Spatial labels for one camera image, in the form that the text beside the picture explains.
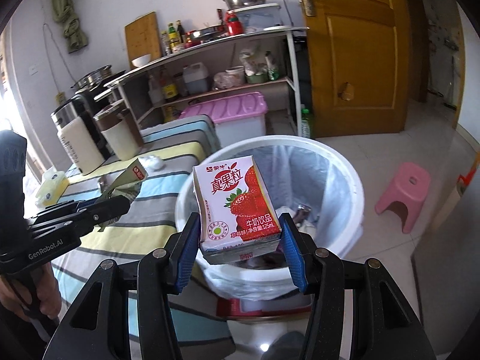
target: screw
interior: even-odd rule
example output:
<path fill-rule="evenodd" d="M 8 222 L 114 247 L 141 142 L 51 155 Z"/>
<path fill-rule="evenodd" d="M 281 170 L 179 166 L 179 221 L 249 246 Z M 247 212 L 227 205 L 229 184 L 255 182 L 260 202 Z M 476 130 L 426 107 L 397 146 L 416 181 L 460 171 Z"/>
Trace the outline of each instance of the screw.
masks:
<path fill-rule="evenodd" d="M 318 257 L 328 257 L 329 252 L 328 252 L 328 250 L 325 249 L 324 247 L 319 247 L 319 248 L 315 251 L 315 254 L 316 254 Z"/>
<path fill-rule="evenodd" d="M 156 259 L 161 259 L 162 257 L 165 257 L 167 255 L 167 251 L 165 249 L 155 249 L 153 252 L 152 252 L 153 256 L 156 258 Z"/>
<path fill-rule="evenodd" d="M 382 264 L 377 259 L 369 259 L 368 266 L 373 269 L 378 269 L 382 266 Z"/>
<path fill-rule="evenodd" d="M 113 260 L 112 259 L 105 259 L 100 263 L 100 268 L 102 269 L 110 269 L 113 266 Z"/>

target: pink stool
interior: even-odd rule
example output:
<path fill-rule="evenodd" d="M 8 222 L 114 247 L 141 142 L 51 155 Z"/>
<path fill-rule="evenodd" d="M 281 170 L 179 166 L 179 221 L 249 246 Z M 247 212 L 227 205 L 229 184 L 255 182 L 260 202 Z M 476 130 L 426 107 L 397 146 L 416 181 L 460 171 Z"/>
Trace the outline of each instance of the pink stool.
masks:
<path fill-rule="evenodd" d="M 402 231 L 408 234 L 420 215 L 429 186 L 430 174 L 425 169 L 416 163 L 404 162 L 375 205 L 375 212 L 381 214 L 393 202 L 405 204 L 408 214 Z"/>

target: cutting board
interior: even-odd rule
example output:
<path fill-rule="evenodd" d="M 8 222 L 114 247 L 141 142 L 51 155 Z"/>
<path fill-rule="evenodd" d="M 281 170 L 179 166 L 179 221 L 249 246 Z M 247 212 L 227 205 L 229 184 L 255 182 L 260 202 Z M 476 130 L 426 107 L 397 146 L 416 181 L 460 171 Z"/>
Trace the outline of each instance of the cutting board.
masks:
<path fill-rule="evenodd" d="M 151 12 L 125 26 L 128 60 L 130 69 L 135 69 L 132 60 L 150 54 L 150 61 L 162 57 L 157 15 Z"/>

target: green cloth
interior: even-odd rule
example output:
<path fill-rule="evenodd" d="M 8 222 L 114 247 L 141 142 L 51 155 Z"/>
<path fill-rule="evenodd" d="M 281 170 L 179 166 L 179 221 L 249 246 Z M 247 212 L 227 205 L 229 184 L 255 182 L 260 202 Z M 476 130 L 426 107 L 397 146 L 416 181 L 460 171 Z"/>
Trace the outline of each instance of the green cloth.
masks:
<path fill-rule="evenodd" d="M 53 19 L 63 25 L 63 36 L 67 39 L 68 52 L 72 53 L 87 46 L 88 38 L 80 29 L 80 19 L 71 0 L 52 0 Z"/>

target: blue gripper pad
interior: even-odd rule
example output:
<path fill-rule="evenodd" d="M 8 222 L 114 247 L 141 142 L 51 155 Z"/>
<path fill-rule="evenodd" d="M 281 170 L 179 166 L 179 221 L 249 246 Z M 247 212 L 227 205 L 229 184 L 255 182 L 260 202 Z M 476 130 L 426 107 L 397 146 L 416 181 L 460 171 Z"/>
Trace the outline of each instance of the blue gripper pad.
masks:
<path fill-rule="evenodd" d="M 290 214 L 281 214 L 279 222 L 280 226 L 282 226 L 280 246 L 283 249 L 286 263 L 289 265 L 290 275 L 292 276 L 294 285 L 298 287 L 301 293 L 305 293 L 307 291 L 308 281 L 303 254 L 305 254 L 305 252 L 308 253 L 308 251 L 300 249 L 303 245 L 302 239 Z"/>
<path fill-rule="evenodd" d="M 200 214 L 192 212 L 170 257 L 177 262 L 174 288 L 178 293 L 182 292 L 190 280 L 200 242 L 200 231 Z"/>

